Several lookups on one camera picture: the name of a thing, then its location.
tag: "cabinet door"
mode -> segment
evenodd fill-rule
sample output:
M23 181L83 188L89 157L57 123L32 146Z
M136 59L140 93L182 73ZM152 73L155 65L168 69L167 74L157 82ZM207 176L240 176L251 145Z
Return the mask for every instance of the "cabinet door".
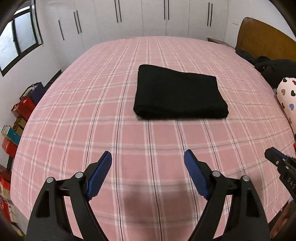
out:
M190 0L188 37L207 40L211 17L211 3L207 0Z
M84 51L100 42L93 0L74 0L77 24Z
M77 20L75 22L74 2L58 0L46 3L48 21L52 25L51 31L58 39L54 47L63 69L71 65L84 52L78 26L76 26Z
M144 36L166 35L164 0L142 0Z
M120 39L118 3L115 0L94 2L101 42Z
M118 0L121 38L143 36L142 4L139 0Z
M213 3L213 13L210 15L212 23L210 24L209 38L224 41L227 24L227 0L211 0Z
M188 37L189 0L167 0L167 36Z

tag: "mattress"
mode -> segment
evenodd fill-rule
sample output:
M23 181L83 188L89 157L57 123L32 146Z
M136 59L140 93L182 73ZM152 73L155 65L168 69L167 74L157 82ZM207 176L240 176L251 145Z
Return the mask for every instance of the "mattress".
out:
M138 119L133 104L141 64L216 76L228 117ZM187 240L206 201L185 168L185 150L226 177L248 175L270 221L289 193L264 151L273 146L295 156L293 143L271 87L234 49L178 37L106 42L69 66L33 111L15 157L11 197L29 218L47 177L70 178L108 150L112 166L90 204L109 240ZM230 203L228 196L216 236ZM66 204L79 236L69 198Z

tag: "wooden headboard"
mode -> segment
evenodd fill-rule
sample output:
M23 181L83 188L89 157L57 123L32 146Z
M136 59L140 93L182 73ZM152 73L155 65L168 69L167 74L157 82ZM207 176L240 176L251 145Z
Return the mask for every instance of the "wooden headboard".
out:
M236 50L245 50L255 58L267 56L274 59L296 61L296 42L278 29L259 20L246 17L237 37Z

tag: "pink plaid bedsheet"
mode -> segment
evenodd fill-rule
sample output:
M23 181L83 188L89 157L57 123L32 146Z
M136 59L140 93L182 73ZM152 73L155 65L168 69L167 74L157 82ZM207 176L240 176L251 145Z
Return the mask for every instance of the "pink plaid bedsheet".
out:
M141 64L216 76L228 117L137 119ZM293 143L271 87L233 49L178 37L106 42L67 68L32 113L17 150L11 196L29 218L47 177L70 178L108 150L112 167L90 204L109 240L183 241L206 204L185 168L185 150L226 177L250 176L270 221L289 194L264 151L274 146L295 156ZM79 236L68 198L66 203ZM216 235L223 233L230 203L228 197Z

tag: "white wall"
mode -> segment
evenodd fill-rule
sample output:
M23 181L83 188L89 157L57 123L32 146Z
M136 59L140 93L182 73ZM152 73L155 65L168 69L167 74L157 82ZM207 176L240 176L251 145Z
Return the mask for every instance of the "white wall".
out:
M239 27L245 17L265 22L296 40L283 16L269 0L229 0L227 27L224 38L226 43L234 47L236 46Z
M39 10L38 2L37 16L42 14L42 9ZM0 128L4 125L13 125L15 116L11 113L14 104L18 103L19 97L25 89L33 83L42 82L46 85L47 82L58 72L59 64L52 52L51 43L47 32L44 30L43 18L39 17L39 27L44 41L42 46L37 47L15 66L13 66L3 77L0 74ZM2 144L4 137L0 135L0 143ZM2 147L0 147L0 164L7 165L8 155Z

